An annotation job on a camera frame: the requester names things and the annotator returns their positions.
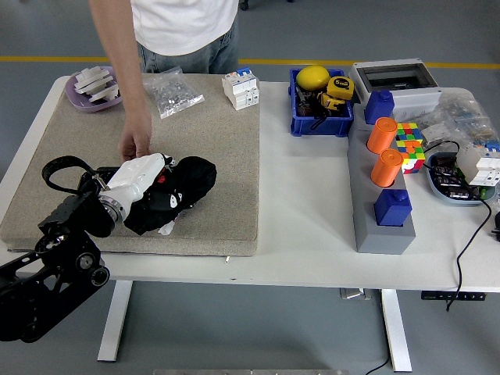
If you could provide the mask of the person's right hand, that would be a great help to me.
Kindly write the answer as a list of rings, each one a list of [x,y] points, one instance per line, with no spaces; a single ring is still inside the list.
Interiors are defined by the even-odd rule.
[[[122,162],[150,155],[152,117],[148,110],[126,112],[125,123],[119,142]]]

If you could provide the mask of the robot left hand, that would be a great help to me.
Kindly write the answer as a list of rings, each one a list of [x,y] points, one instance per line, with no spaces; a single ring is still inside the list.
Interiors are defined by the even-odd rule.
[[[143,198],[163,168],[173,161],[171,156],[162,153],[126,161],[107,183],[108,189],[100,195],[111,198],[122,206],[131,205]]]

